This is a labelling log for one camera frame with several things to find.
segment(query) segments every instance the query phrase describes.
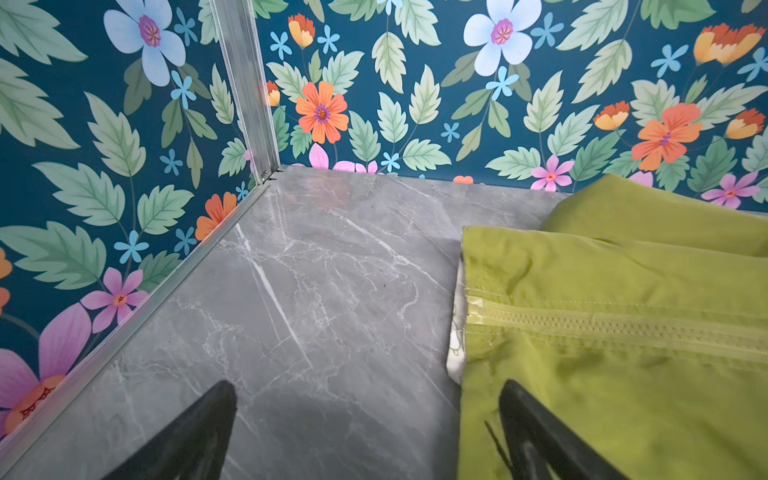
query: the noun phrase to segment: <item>green leaf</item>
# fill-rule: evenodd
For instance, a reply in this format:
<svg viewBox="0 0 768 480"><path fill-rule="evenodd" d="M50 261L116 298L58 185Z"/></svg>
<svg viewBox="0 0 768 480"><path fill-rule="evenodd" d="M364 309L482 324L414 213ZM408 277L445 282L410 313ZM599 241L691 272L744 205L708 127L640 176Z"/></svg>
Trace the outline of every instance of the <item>green leaf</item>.
<svg viewBox="0 0 768 480"><path fill-rule="evenodd" d="M411 170L435 170L437 165L450 165L451 159L440 151L440 145L429 140L411 140L402 152L402 160Z"/></svg>
<svg viewBox="0 0 768 480"><path fill-rule="evenodd" d="M211 140L216 140L218 138L216 132L213 130L213 128L210 127L208 122L206 122L205 115L201 114L199 111L189 109L185 110L184 114L187 116L187 120L190 122L192 131L198 137L210 138Z"/></svg>
<svg viewBox="0 0 768 480"><path fill-rule="evenodd" d="M345 54L340 51L336 57L328 59L328 65L323 67L323 81L333 85L333 94L345 94L357 77L357 64L364 54L361 51L351 51Z"/></svg>
<svg viewBox="0 0 768 480"><path fill-rule="evenodd" d="M356 112L349 111L349 142L352 152L360 160L370 162L379 156L382 145L379 143L379 134L373 131L371 122L364 121Z"/></svg>
<svg viewBox="0 0 768 480"><path fill-rule="evenodd" d="M290 133L290 146L293 147L293 158L298 158L304 154L306 149L312 144L312 134L305 134L301 125L293 125L293 131Z"/></svg>
<svg viewBox="0 0 768 480"><path fill-rule="evenodd" d="M59 21L36 0L0 0L0 46L18 57L18 50L44 63L51 59L83 61L88 58L65 36L56 31Z"/></svg>
<svg viewBox="0 0 768 480"><path fill-rule="evenodd" d="M200 0L197 3L200 7L200 13L197 14L197 20L200 22L200 43L208 45L212 41L219 41L219 34L216 32L214 23L214 13L210 10L210 0Z"/></svg>
<svg viewBox="0 0 768 480"><path fill-rule="evenodd" d="M640 162L640 160L632 160L632 152L625 151L622 152L618 158L611 160L611 164L603 170L603 173L614 174L626 178L640 168Z"/></svg>
<svg viewBox="0 0 768 480"><path fill-rule="evenodd" d="M587 65L587 73L581 76L576 98L571 103L577 104L595 94L601 94L609 85L619 81L621 72L629 68L632 62L632 48L626 40L614 40L594 54L594 60Z"/></svg>
<svg viewBox="0 0 768 480"><path fill-rule="evenodd" d="M467 158L467 155L477 150L480 147L480 134L482 133L482 124L475 128L472 128L464 138L462 138L462 147L458 149L456 154L456 161L462 161Z"/></svg>
<svg viewBox="0 0 768 480"><path fill-rule="evenodd" d="M192 65L185 63L184 65L177 67L177 70L179 71L181 80L184 80L186 77L192 77L192 85L190 86L190 91L192 93L200 95L202 98L207 100L211 99L210 92L206 88L205 84L200 81L200 75Z"/></svg>
<svg viewBox="0 0 768 480"><path fill-rule="evenodd" d="M592 127L592 118L599 105L586 107L578 114L568 115L554 128L554 133L547 138L547 147L558 157L571 153L584 140L585 134Z"/></svg>
<svg viewBox="0 0 768 480"><path fill-rule="evenodd" d="M56 148L79 148L56 121L62 117L61 112L41 98L47 97L43 90L21 79L26 76L26 72L0 58L0 127L30 147L40 140Z"/></svg>
<svg viewBox="0 0 768 480"><path fill-rule="evenodd" d="M680 97L674 95L674 85L668 87L664 80L655 84L648 80L635 80L632 82L632 88L635 99L629 103L632 106L632 114L641 127L651 120L661 121L665 110L680 103Z"/></svg>
<svg viewBox="0 0 768 480"><path fill-rule="evenodd" d="M557 48L573 50L581 47L581 50L586 50L595 42L603 43L608 34L618 31L626 17L627 0L598 0L591 3L584 9L584 14L571 23L574 29Z"/></svg>
<svg viewBox="0 0 768 480"><path fill-rule="evenodd" d="M475 59L478 57L478 53L480 51L474 51L459 57L454 64L455 68L442 79L440 85L442 87L450 87L460 81L467 81L472 78L472 75L475 74Z"/></svg>
<svg viewBox="0 0 768 480"><path fill-rule="evenodd" d="M120 221L125 209L125 193L114 186L105 172L101 176L88 165L78 164L77 170L67 165L41 162L32 165L40 170L61 191L56 200L72 205L68 211L89 225L105 227Z"/></svg>
<svg viewBox="0 0 768 480"><path fill-rule="evenodd" d="M677 185L688 175L690 170L688 160L688 157L683 155L671 164L661 162L656 170L656 183L659 184L659 187L668 192L674 192Z"/></svg>
<svg viewBox="0 0 768 480"><path fill-rule="evenodd" d="M160 185L139 198L136 215L139 225L145 233L162 235L177 223L176 219L184 215L184 205L194 197L187 190L175 190L173 185L167 185L163 190Z"/></svg>
<svg viewBox="0 0 768 480"><path fill-rule="evenodd" d="M227 142L227 148L221 151L221 163L219 163L219 177L225 174L229 174L230 177L237 175L246 166L245 159L245 145L239 138L235 138L234 141Z"/></svg>
<svg viewBox="0 0 768 480"><path fill-rule="evenodd" d="M512 84L512 90L516 91L524 101L531 101L533 95L531 94L531 84L528 83L531 70L524 63L518 63L517 65L509 65L508 72L508 78L514 74L519 76L518 80Z"/></svg>
<svg viewBox="0 0 768 480"><path fill-rule="evenodd" d="M320 63L320 50L315 50L310 59L310 80L312 83L320 81L323 77L323 64Z"/></svg>
<svg viewBox="0 0 768 480"><path fill-rule="evenodd" d="M485 88L473 91L471 94L467 95L464 104L453 112L451 119L458 120L459 118L464 118L468 115L477 115L482 111L485 102L488 101L490 97L491 91Z"/></svg>
<svg viewBox="0 0 768 480"><path fill-rule="evenodd" d="M752 147L746 148L746 156L741 161L744 170L755 172L768 168L768 130L762 135L752 137Z"/></svg>
<svg viewBox="0 0 768 480"><path fill-rule="evenodd" d="M728 121L731 115L735 115L744 110L744 104L759 97L768 91L765 85L754 85L744 87L744 84L734 85L726 90L721 88L712 94L709 98L702 98L696 104L701 110L701 116L697 122L700 122L702 130L714 128L715 124Z"/></svg>
<svg viewBox="0 0 768 480"><path fill-rule="evenodd" d="M692 104L699 98L701 92L707 87L707 74L701 75L701 78L696 80L691 86L688 93L685 94L685 103Z"/></svg>
<svg viewBox="0 0 768 480"><path fill-rule="evenodd" d="M280 13L288 6L283 0L251 0L251 3L253 14L264 18L269 18L270 13Z"/></svg>
<svg viewBox="0 0 768 480"><path fill-rule="evenodd" d="M291 67L287 61L284 61L282 65L271 61L266 66L272 71L275 76L275 83L283 90L283 94L288 97L288 100L296 103L298 97L304 96L301 89L310 81L301 74L298 68Z"/></svg>
<svg viewBox="0 0 768 480"><path fill-rule="evenodd" d="M163 250L156 257L150 253L139 264L138 269L144 273L144 279L136 290L152 293L165 280L165 277L173 273L180 263L178 253L169 255L167 250Z"/></svg>
<svg viewBox="0 0 768 480"><path fill-rule="evenodd" d="M440 45L433 8L429 0L402 0L402 7L395 8L395 23L401 26L402 34L417 45L420 41L433 47Z"/></svg>
<svg viewBox="0 0 768 480"><path fill-rule="evenodd" d="M152 84L141 67L141 58L137 58L134 63L128 65L123 74L123 80L127 84L123 111L126 115L130 115L139 109L144 100L149 100L152 96Z"/></svg>
<svg viewBox="0 0 768 480"><path fill-rule="evenodd" d="M743 2L741 2L741 13L751 12L752 10L757 8L757 6L760 5L762 1L763 0L744 0Z"/></svg>
<svg viewBox="0 0 768 480"><path fill-rule="evenodd" d="M323 4L320 0L304 0L304 5L310 6L312 13L315 14L318 20L322 23L326 22L326 13L323 11Z"/></svg>
<svg viewBox="0 0 768 480"><path fill-rule="evenodd" d="M523 123L530 131L540 134L557 121L560 106L563 105L563 91L558 90L562 73L560 70L547 80L544 88L537 88L533 94L533 102L525 107L528 115L523 117Z"/></svg>
<svg viewBox="0 0 768 480"><path fill-rule="evenodd" d="M381 110L379 114L379 128L382 137L390 143L397 143L408 133L408 124L406 123L406 113L400 108L400 102L392 103L392 99L383 92L379 92Z"/></svg>
<svg viewBox="0 0 768 480"><path fill-rule="evenodd" d="M373 44L371 55L376 63L373 65L382 83L388 84L394 91L402 93L402 76L406 74L406 56L402 53L403 45L400 38L388 31Z"/></svg>
<svg viewBox="0 0 768 480"><path fill-rule="evenodd" d="M350 15L351 21L366 18L366 22L373 14L381 13L386 7L386 2L378 3L376 0L334 0L328 5L331 10L341 15Z"/></svg>
<svg viewBox="0 0 768 480"><path fill-rule="evenodd" d="M187 149L187 167L192 174L192 186L195 188L199 187L200 172L203 171L203 156L200 155L200 151L197 149L197 145L192 137L190 137L190 146Z"/></svg>
<svg viewBox="0 0 768 480"><path fill-rule="evenodd" d="M507 118L509 118L509 112L504 105L496 100L491 100L491 106L488 108L488 126L495 128L503 137L510 138L512 132L509 129Z"/></svg>
<svg viewBox="0 0 768 480"><path fill-rule="evenodd" d="M221 79L219 75L219 69L214 63L214 67L210 71L210 103L216 110L216 118L223 124L231 124L235 119L235 105L232 103L232 95L227 88L227 83Z"/></svg>
<svg viewBox="0 0 768 480"><path fill-rule="evenodd" d="M171 100L163 108L163 134L160 138L160 146L167 148L173 143L176 135L184 128L184 119L181 117L181 100Z"/></svg>
<svg viewBox="0 0 768 480"><path fill-rule="evenodd" d="M643 20L650 16L654 28L664 24L670 30L675 30L680 22L700 22L714 13L707 0L643 0L640 6Z"/></svg>
<svg viewBox="0 0 768 480"><path fill-rule="evenodd" d="M752 196L752 200L755 200L758 204L768 201L768 177L757 182L757 186L760 187L760 191Z"/></svg>
<svg viewBox="0 0 768 480"><path fill-rule="evenodd" d="M58 283L59 290L76 290L101 278L107 249L100 239L91 241L88 232L74 233L56 222L46 228L14 225L0 227L0 241L24 256L15 265L28 272L41 272L35 280Z"/></svg>
<svg viewBox="0 0 768 480"><path fill-rule="evenodd" d="M286 122L285 106L279 107L272 112L272 126L275 129L277 151L283 151L288 148L288 122Z"/></svg>
<svg viewBox="0 0 768 480"><path fill-rule="evenodd" d="M96 123L88 122L88 127L96 137L94 145L104 155L102 160L116 174L133 177L147 159L146 150L139 146L139 132L131 132L125 115L115 115L99 97L87 92L85 96L96 120Z"/></svg>
<svg viewBox="0 0 768 480"><path fill-rule="evenodd" d="M576 152L576 163L568 174L576 182L588 180L600 173L608 164L608 159L616 153L616 142L624 130L612 131L602 138L593 138L587 147L581 147Z"/></svg>
<svg viewBox="0 0 768 480"><path fill-rule="evenodd" d="M525 180L531 177L531 172L539 165L541 165L541 155L538 153L538 150L535 148L527 150L524 147L518 147L516 151L505 150L502 157L489 161L485 168L498 170L499 177Z"/></svg>
<svg viewBox="0 0 768 480"><path fill-rule="evenodd" d="M413 85L411 94L411 104L408 111L411 119L417 124L428 124L435 120L438 114L437 107L440 106L440 85L435 84L435 76L428 65L424 65L421 82Z"/></svg>
<svg viewBox="0 0 768 480"><path fill-rule="evenodd" d="M736 148L728 148L724 138L712 137L707 152L696 157L696 167L690 171L688 187L697 194L715 188L736 165L733 159L735 154Z"/></svg>

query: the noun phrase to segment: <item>marble countertop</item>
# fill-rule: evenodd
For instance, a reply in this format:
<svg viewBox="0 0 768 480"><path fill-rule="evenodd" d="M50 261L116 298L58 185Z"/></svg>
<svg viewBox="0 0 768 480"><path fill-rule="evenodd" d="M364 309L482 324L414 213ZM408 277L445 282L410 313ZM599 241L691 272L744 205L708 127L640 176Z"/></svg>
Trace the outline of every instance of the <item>marble countertop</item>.
<svg viewBox="0 0 768 480"><path fill-rule="evenodd" d="M454 478L462 227L563 194L288 167L8 473L96 480L220 379L222 478Z"/></svg>

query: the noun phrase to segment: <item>light green leaf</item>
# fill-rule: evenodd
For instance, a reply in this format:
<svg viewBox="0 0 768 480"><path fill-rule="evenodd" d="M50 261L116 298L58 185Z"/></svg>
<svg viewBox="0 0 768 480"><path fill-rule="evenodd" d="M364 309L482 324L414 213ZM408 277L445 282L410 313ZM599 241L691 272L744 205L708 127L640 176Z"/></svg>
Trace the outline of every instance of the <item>light green leaf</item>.
<svg viewBox="0 0 768 480"><path fill-rule="evenodd" d="M677 185L685 180L690 170L689 158L683 155L673 163L661 162L656 170L656 183L668 192L674 192Z"/></svg>
<svg viewBox="0 0 768 480"><path fill-rule="evenodd" d="M429 0L402 0L402 7L395 8L395 23L402 28L402 34L415 44L423 41L427 45L440 45L435 23L437 17L432 13Z"/></svg>
<svg viewBox="0 0 768 480"><path fill-rule="evenodd" d="M288 100L296 103L298 97L304 96L301 89L310 81L301 74L298 68L288 65L287 61L284 61L282 65L271 61L266 66L272 71L275 76L275 83L283 90L283 94L288 97Z"/></svg>
<svg viewBox="0 0 768 480"><path fill-rule="evenodd" d="M762 1L763 0L744 0L743 2L741 2L741 13L751 12L752 10L757 8L757 6L760 5Z"/></svg>
<svg viewBox="0 0 768 480"><path fill-rule="evenodd" d="M210 71L210 93L213 97L210 103L216 110L216 118L223 124L231 124L235 119L235 105L232 103L232 95L227 88L227 83L221 79L219 75L219 69L214 63L214 67Z"/></svg>
<svg viewBox="0 0 768 480"><path fill-rule="evenodd" d="M714 13L707 0L643 0L640 6L643 20L650 16L654 28L664 24L670 30L677 29L680 22L700 22Z"/></svg>
<svg viewBox="0 0 768 480"><path fill-rule="evenodd" d="M592 118L598 107L599 105L586 107L578 114L574 112L568 115L565 121L560 122L554 128L554 133L547 138L549 151L560 157L575 150L592 127Z"/></svg>
<svg viewBox="0 0 768 480"><path fill-rule="evenodd" d="M455 68L442 79L440 85L442 87L450 87L460 81L467 81L472 78L472 75L475 74L475 59L478 57L478 53L480 51L474 51L459 57L454 64Z"/></svg>
<svg viewBox="0 0 768 480"><path fill-rule="evenodd" d="M187 168L190 169L192 174L192 186L195 188L199 187L200 172L203 171L203 156L200 155L200 151L197 149L197 145L192 137L190 137L190 146L187 149Z"/></svg>
<svg viewBox="0 0 768 480"><path fill-rule="evenodd" d="M210 10L210 0L200 0L197 6L200 7L200 13L197 14L197 20L201 25L200 43L208 45L212 41L219 41L219 34L214 23L214 13Z"/></svg>
<svg viewBox="0 0 768 480"><path fill-rule="evenodd" d="M382 78L383 84L388 84L394 91L402 93L402 76L406 74L406 56L402 53L403 45L400 38L388 31L373 44L371 55L374 68Z"/></svg>
<svg viewBox="0 0 768 480"><path fill-rule="evenodd" d="M746 156L741 164L748 172L768 168L768 130L763 131L762 135L752 137L752 147L747 147Z"/></svg>
<svg viewBox="0 0 768 480"><path fill-rule="evenodd" d="M205 115L201 114L199 111L189 109L185 110L184 114L187 116L187 120L190 122L192 131L198 137L210 138L211 140L216 140L218 138L216 132L213 130L213 128L210 127L208 122L206 122Z"/></svg>
<svg viewBox="0 0 768 480"><path fill-rule="evenodd" d="M152 293L165 277L173 273L179 263L181 260L178 253L169 255L167 250L163 250L156 257L150 253L139 264L138 269L144 273L144 279L136 290Z"/></svg>
<svg viewBox="0 0 768 480"><path fill-rule="evenodd" d="M504 105L496 100L491 100L491 106L488 108L488 126L495 128L503 137L510 138L512 132L509 129L507 118L509 118L509 112Z"/></svg>
<svg viewBox="0 0 768 480"><path fill-rule="evenodd" d="M366 22L371 19L373 14L381 13L386 7L386 2L378 3L376 0L333 0L328 5L331 10L341 15L349 15L353 22L366 18Z"/></svg>
<svg viewBox="0 0 768 480"><path fill-rule="evenodd" d="M364 54L361 51L351 51L345 54L340 51L336 57L328 59L328 66L323 67L323 81L333 85L333 94L345 94L357 77L357 64Z"/></svg>
<svg viewBox="0 0 768 480"><path fill-rule="evenodd" d="M32 165L40 170L61 191L53 194L56 200L72 205L68 211L89 225L105 227L120 221L125 208L125 193L120 185L114 186L105 172L101 176L88 165L78 169L52 162Z"/></svg>
<svg viewBox="0 0 768 480"><path fill-rule="evenodd" d="M736 165L733 159L735 154L736 148L728 148L724 138L712 137L707 152L696 157L696 167L690 171L688 187L697 194L715 188Z"/></svg>
<svg viewBox="0 0 768 480"><path fill-rule="evenodd" d="M315 50L310 59L310 80L312 83L320 81L323 77L323 64L320 63L320 50Z"/></svg>
<svg viewBox="0 0 768 480"><path fill-rule="evenodd" d="M400 102L392 102L392 99L383 92L379 92L381 110L379 114L379 128L382 137L393 144L402 140L408 133L408 124L406 123L406 113L400 108Z"/></svg>
<svg viewBox="0 0 768 480"><path fill-rule="evenodd" d="M184 118L181 116L181 100L171 100L163 108L163 134L160 137L160 145L167 148L173 143L176 135L184 128Z"/></svg>
<svg viewBox="0 0 768 480"><path fill-rule="evenodd" d="M306 149L312 144L312 134L305 134L301 125L293 125L293 131L290 133L290 146L293 147L293 158L298 158L304 154Z"/></svg>
<svg viewBox="0 0 768 480"><path fill-rule="evenodd" d="M286 122L286 108L284 106L278 107L272 112L272 126L275 129L277 151L283 151L288 148L288 122Z"/></svg>
<svg viewBox="0 0 768 480"><path fill-rule="evenodd" d="M707 87L707 75L701 75L701 78L696 80L688 90L688 93L685 94L685 103L692 104L696 101L697 98L699 98L699 95L701 95L701 92L704 91L704 88Z"/></svg>
<svg viewBox="0 0 768 480"><path fill-rule="evenodd" d="M354 111L349 111L349 122L349 142L355 156L364 162L378 157L382 145L379 143L379 134L373 131L371 122L364 121Z"/></svg>
<svg viewBox="0 0 768 480"><path fill-rule="evenodd" d="M18 50L46 65L51 59L83 61L88 58L56 31L59 21L36 0L0 0L0 46L18 57Z"/></svg>
<svg viewBox="0 0 768 480"><path fill-rule="evenodd" d="M464 104L453 112L451 119L458 120L468 115L477 115L480 113L485 106L485 102L491 97L491 92L492 91L483 88L482 90L473 91L471 94L467 95Z"/></svg>
<svg viewBox="0 0 768 480"><path fill-rule="evenodd" d="M498 170L499 177L525 180L531 177L531 172L539 165L541 165L541 155L538 150L518 147L516 151L505 150L503 156L489 161L485 168Z"/></svg>
<svg viewBox="0 0 768 480"><path fill-rule="evenodd" d="M511 85L512 90L517 92L524 101L531 101L533 94L531 92L531 84L528 79L531 77L531 70L524 63L518 63L517 65L509 65L508 77L516 74L519 78Z"/></svg>
<svg viewBox="0 0 768 480"><path fill-rule="evenodd" d="M735 115L744 110L744 104L759 97L768 91L765 85L754 85L744 87L744 84L734 85L726 90L721 88L712 94L709 98L702 98L696 104L701 110L701 116L697 122L700 122L702 130L714 128L715 124L728 121L731 115Z"/></svg>
<svg viewBox="0 0 768 480"><path fill-rule="evenodd" d="M237 175L246 166L245 159L245 145L239 138L235 138L234 141L227 142L227 148L221 151L221 162L219 163L219 177L229 174L230 177Z"/></svg>
<svg viewBox="0 0 768 480"><path fill-rule="evenodd" d="M632 106L632 114L641 127L651 120L661 121L665 110L680 103L680 97L675 97L674 85L668 87L664 80L659 80L656 84L648 80L635 80L632 82L632 88L635 99L629 103Z"/></svg>
<svg viewBox="0 0 768 480"><path fill-rule="evenodd" d="M451 159L440 151L440 145L429 140L411 140L402 152L402 160L411 170L435 170L437 165L450 165Z"/></svg>
<svg viewBox="0 0 768 480"><path fill-rule="evenodd" d="M462 161L467 158L467 155L477 150L480 147L480 134L482 133L482 124L475 128L472 128L462 138L462 147L458 149L456 154L456 161Z"/></svg>
<svg viewBox="0 0 768 480"><path fill-rule="evenodd" d="M94 145L104 155L102 160L116 174L133 177L147 159L147 151L139 147L139 132L131 132L125 115L115 115L99 97L87 92L85 96L96 120L96 123L88 122L88 127L96 137Z"/></svg>
<svg viewBox="0 0 768 480"><path fill-rule="evenodd" d="M251 0L254 16L269 18L271 13L280 13L288 6L283 0Z"/></svg>
<svg viewBox="0 0 768 480"><path fill-rule="evenodd" d="M46 93L22 80L27 74L0 58L0 130L5 127L13 137L30 147L35 140L52 147L79 148L67 131L56 121L61 112L43 100Z"/></svg>
<svg viewBox="0 0 768 480"><path fill-rule="evenodd" d="M587 73L581 76L576 98L571 103L577 104L595 94L601 94L609 85L619 81L621 72L632 63L632 48L626 40L614 40L598 50L594 60L587 65Z"/></svg>
<svg viewBox="0 0 768 480"><path fill-rule="evenodd" d="M598 0L587 5L584 14L576 18L571 27L571 33L565 37L558 50L581 50L590 48L608 37L612 31L617 31L627 17L627 0Z"/></svg>
<svg viewBox="0 0 768 480"><path fill-rule="evenodd" d="M0 242L24 256L15 265L28 272L42 272L41 282L58 283L59 290L76 290L101 278L107 249L100 239L91 241L88 232L76 227L74 233L56 222L46 228L14 225L0 227Z"/></svg>
<svg viewBox="0 0 768 480"><path fill-rule="evenodd" d="M123 74L123 80L127 84L123 98L123 112L130 115L152 95L152 84L141 67L141 58L137 58L134 63L128 65Z"/></svg>
<svg viewBox="0 0 768 480"><path fill-rule="evenodd" d="M626 178L640 168L640 162L640 160L632 160L632 152L625 151L622 152L618 158L611 160L611 164L603 170L603 173L614 174Z"/></svg>
<svg viewBox="0 0 768 480"><path fill-rule="evenodd" d="M435 120L440 106L440 85L435 84L435 76L428 65L424 65L422 80L413 85L411 104L408 111L411 119L417 124L428 124Z"/></svg>
<svg viewBox="0 0 768 480"><path fill-rule="evenodd" d="M195 70L195 68L192 65L185 63L184 65L177 67L177 70L179 71L179 76L181 76L181 80L184 80L186 77L192 77L192 85L190 86L190 91L192 93L200 95L202 98L205 98L207 100L211 99L208 88L200 80L200 75L197 73L197 70Z"/></svg>
<svg viewBox="0 0 768 480"><path fill-rule="evenodd" d="M608 164L608 159L616 153L616 142L624 130L612 131L602 138L593 138L587 147L581 147L576 152L576 163L568 172L574 181L588 180L600 173Z"/></svg>
<svg viewBox="0 0 768 480"><path fill-rule="evenodd" d="M322 23L326 22L326 13L323 11L323 4L320 0L304 0L304 5L310 6L312 13L315 14L318 20Z"/></svg>
<svg viewBox="0 0 768 480"><path fill-rule="evenodd" d="M177 223L176 219L184 215L184 205L194 197L188 190L175 190L173 185L167 185L163 190L160 185L139 198L136 215L139 225L145 233L162 235Z"/></svg>
<svg viewBox="0 0 768 480"><path fill-rule="evenodd" d="M523 124L530 131L544 132L557 121L560 106L563 105L563 91L558 90L562 73L560 70L547 80L543 88L537 88L533 94L533 102L525 107L528 115L523 117Z"/></svg>
<svg viewBox="0 0 768 480"><path fill-rule="evenodd" d="M757 182L757 186L760 187L760 191L752 196L752 200L758 204L768 201L768 177Z"/></svg>

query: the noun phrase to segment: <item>orange flower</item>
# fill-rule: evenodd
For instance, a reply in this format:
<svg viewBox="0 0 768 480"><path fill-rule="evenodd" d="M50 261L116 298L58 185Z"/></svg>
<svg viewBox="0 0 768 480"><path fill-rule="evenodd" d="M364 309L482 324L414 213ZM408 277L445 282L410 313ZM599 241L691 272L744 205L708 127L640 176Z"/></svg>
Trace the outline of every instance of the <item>orange flower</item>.
<svg viewBox="0 0 768 480"><path fill-rule="evenodd" d="M692 122L700 116L701 110L696 105L678 104L668 108L661 115L663 123L651 120L637 134L647 141L632 147L632 160L644 159L640 169L645 171L658 169L662 158L668 164L674 163L687 151L683 144L699 137L702 125Z"/></svg>
<svg viewBox="0 0 768 480"><path fill-rule="evenodd" d="M601 130L616 130L629 117L629 104L620 101L617 104L608 105L594 118L594 125Z"/></svg>
<svg viewBox="0 0 768 480"><path fill-rule="evenodd" d="M756 109L741 112L741 114L730 121L725 130L725 136L733 140L749 138L763 131L763 123L766 116Z"/></svg>
<svg viewBox="0 0 768 480"><path fill-rule="evenodd" d="M280 90L277 89L275 82L268 81L266 83L266 96L270 99L271 107L276 107L280 104Z"/></svg>
<svg viewBox="0 0 768 480"><path fill-rule="evenodd" d="M293 40L301 48L307 48L315 39L315 24L300 13L293 17L288 17L288 29Z"/></svg>
<svg viewBox="0 0 768 480"><path fill-rule="evenodd" d="M11 262L5 259L5 250L0 248L0 278L7 277L11 270L13 270L13 266L11 265ZM0 288L0 313L2 313L2 307L4 307L10 299L11 293L5 288Z"/></svg>
<svg viewBox="0 0 768 480"><path fill-rule="evenodd" d="M344 115L346 101L344 95L333 96L333 85L320 82L320 91L315 84L306 84L302 88L303 98L296 99L296 112L304 115L299 119L299 125L305 134L312 132L312 141L317 144L328 141L335 144L341 140L339 130L346 130L349 117Z"/></svg>
<svg viewBox="0 0 768 480"><path fill-rule="evenodd" d="M694 57L700 64L717 60L728 65L749 53L765 32L765 28L755 25L747 25L739 30L731 30L724 23L717 27L706 27L696 39Z"/></svg>
<svg viewBox="0 0 768 480"><path fill-rule="evenodd" d="M227 215L232 213L237 205L237 197L230 192L224 194L224 203L221 203L221 198L218 194L214 194L210 200L205 203L205 211L208 212L208 217L197 218L197 230L194 233L194 237L199 241L205 240L205 237L210 235L210 232L214 231L214 228L219 226L219 223L223 222Z"/></svg>

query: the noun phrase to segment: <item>floral wallpaper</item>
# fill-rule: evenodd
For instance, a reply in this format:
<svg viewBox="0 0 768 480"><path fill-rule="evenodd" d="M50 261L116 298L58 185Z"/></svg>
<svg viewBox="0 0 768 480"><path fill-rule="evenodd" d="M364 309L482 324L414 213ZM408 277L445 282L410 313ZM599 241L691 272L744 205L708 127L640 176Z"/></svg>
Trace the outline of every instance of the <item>floral wallpaper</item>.
<svg viewBox="0 0 768 480"><path fill-rule="evenodd" d="M254 179L209 0L0 0L0 438Z"/></svg>
<svg viewBox="0 0 768 480"><path fill-rule="evenodd" d="M284 164L768 211L768 2L252 3Z"/></svg>

